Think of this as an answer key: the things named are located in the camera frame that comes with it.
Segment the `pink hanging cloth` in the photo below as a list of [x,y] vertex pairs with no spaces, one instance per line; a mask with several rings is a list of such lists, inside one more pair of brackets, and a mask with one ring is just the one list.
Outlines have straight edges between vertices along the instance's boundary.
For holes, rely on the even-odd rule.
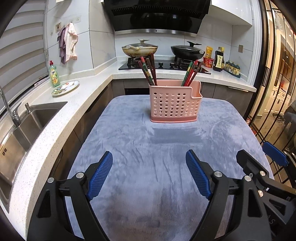
[[65,62],[68,62],[70,59],[77,60],[76,44],[78,42],[78,35],[72,22],[70,22],[66,27],[64,42],[66,49]]

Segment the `white upper cabinets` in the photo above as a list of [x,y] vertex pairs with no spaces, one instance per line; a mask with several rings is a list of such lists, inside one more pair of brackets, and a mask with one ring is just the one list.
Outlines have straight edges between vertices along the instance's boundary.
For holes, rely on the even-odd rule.
[[230,25],[252,26],[250,1],[212,0],[208,15],[225,21]]

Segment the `beige wok with glass lid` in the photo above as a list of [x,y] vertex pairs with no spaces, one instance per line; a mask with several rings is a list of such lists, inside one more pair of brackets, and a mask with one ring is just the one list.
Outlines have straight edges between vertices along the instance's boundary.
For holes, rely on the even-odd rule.
[[158,46],[146,43],[146,41],[149,39],[139,39],[139,43],[125,45],[121,49],[131,58],[148,57],[157,51]]

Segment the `black wok with lid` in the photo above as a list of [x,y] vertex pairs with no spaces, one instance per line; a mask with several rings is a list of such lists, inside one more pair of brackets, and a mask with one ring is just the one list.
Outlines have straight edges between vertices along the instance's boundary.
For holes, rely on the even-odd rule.
[[205,54],[205,51],[195,47],[195,45],[199,46],[201,44],[193,43],[190,41],[188,41],[188,43],[189,45],[171,46],[172,53],[180,59],[186,59],[191,61],[202,59]]

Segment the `dark maroon thin chopstick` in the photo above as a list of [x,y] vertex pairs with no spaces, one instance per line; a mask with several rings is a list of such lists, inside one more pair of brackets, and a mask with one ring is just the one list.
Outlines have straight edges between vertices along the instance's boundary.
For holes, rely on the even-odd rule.
[[152,76],[152,71],[151,71],[151,62],[150,62],[149,58],[146,58],[145,63],[146,63],[146,66],[147,66],[147,72],[148,72],[147,75],[149,76],[152,85],[155,86],[153,76]]

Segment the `green chopstick gold band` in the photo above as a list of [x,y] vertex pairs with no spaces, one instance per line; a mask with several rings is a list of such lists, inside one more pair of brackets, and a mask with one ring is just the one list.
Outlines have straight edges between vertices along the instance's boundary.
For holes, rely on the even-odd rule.
[[147,65],[145,63],[144,57],[141,57],[141,62],[142,62],[142,69],[144,70],[144,73],[145,73],[145,75],[146,75],[146,77],[147,77],[147,79],[149,81],[149,84],[154,85],[154,81],[152,80],[152,77],[151,77],[151,75],[149,73],[149,70],[148,70]]

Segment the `steel kitchen sink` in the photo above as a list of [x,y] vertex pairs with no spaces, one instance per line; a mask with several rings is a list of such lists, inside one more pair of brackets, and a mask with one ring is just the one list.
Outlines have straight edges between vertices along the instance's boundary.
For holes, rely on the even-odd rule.
[[1,141],[1,202],[10,209],[11,190],[22,163],[32,145],[52,118],[67,102],[53,102],[28,106],[21,116],[21,124],[13,126]]

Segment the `pink perforated utensil holder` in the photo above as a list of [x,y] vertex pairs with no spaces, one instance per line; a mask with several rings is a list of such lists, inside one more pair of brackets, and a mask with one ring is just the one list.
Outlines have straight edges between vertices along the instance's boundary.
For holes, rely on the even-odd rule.
[[151,121],[155,123],[188,123],[197,120],[201,100],[201,82],[182,86],[182,80],[160,79],[150,86]]

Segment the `dark red chopstick gold band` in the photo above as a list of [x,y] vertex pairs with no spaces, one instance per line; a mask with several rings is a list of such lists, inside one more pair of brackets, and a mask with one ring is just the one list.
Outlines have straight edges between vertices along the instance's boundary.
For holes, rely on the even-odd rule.
[[191,78],[190,78],[189,83],[188,83],[187,86],[190,86],[191,85],[191,83],[194,80],[194,78],[196,77],[197,73],[200,71],[202,64],[203,64],[202,62],[199,62],[198,63],[198,66],[197,66],[196,70],[194,71],[193,75],[191,76]]

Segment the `patterned ceramic plate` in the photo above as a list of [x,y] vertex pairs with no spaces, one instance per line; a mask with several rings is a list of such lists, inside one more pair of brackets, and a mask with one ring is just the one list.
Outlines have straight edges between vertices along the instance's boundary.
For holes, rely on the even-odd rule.
[[79,86],[79,84],[80,83],[78,80],[66,82],[66,83],[60,85],[59,87],[56,87],[52,91],[51,95],[52,96],[62,96],[64,94],[67,94],[67,93],[71,92],[72,90],[76,89]]

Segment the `yellow-capped sauce bottle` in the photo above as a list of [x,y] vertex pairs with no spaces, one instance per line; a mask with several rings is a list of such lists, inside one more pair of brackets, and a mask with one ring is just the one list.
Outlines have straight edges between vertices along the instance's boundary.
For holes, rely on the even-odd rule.
[[224,51],[225,51],[225,48],[224,47],[220,47],[219,46],[219,51],[222,53],[222,63],[221,63],[221,69],[223,70],[224,69],[224,64],[225,64],[225,61],[224,61]]

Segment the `spice jar tray set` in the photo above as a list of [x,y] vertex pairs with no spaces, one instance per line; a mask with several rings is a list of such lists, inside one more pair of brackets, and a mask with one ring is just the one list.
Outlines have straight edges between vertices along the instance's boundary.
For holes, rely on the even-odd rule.
[[224,68],[227,73],[233,75],[234,77],[240,78],[240,66],[229,60],[224,64]]

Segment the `black range hood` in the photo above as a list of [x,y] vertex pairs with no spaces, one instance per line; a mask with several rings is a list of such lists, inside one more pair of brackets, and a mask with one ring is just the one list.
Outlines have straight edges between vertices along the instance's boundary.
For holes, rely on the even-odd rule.
[[118,35],[132,33],[187,33],[196,35],[208,14],[210,1],[104,1]]

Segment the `dark red chopstick bronze band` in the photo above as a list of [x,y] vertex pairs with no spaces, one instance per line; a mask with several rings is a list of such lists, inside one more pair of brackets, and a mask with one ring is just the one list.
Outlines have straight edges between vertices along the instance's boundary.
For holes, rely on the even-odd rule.
[[194,70],[194,68],[195,68],[195,62],[191,62],[189,64],[186,75],[185,75],[184,80],[182,82],[182,86],[186,86],[186,82],[187,82],[188,78],[191,76],[191,73]]

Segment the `dark soy sauce bottle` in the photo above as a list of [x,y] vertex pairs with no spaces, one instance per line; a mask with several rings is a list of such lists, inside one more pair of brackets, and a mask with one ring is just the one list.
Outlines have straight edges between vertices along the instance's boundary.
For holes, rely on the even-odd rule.
[[221,72],[221,63],[222,63],[222,53],[218,50],[215,51],[215,58],[213,63],[213,70]]

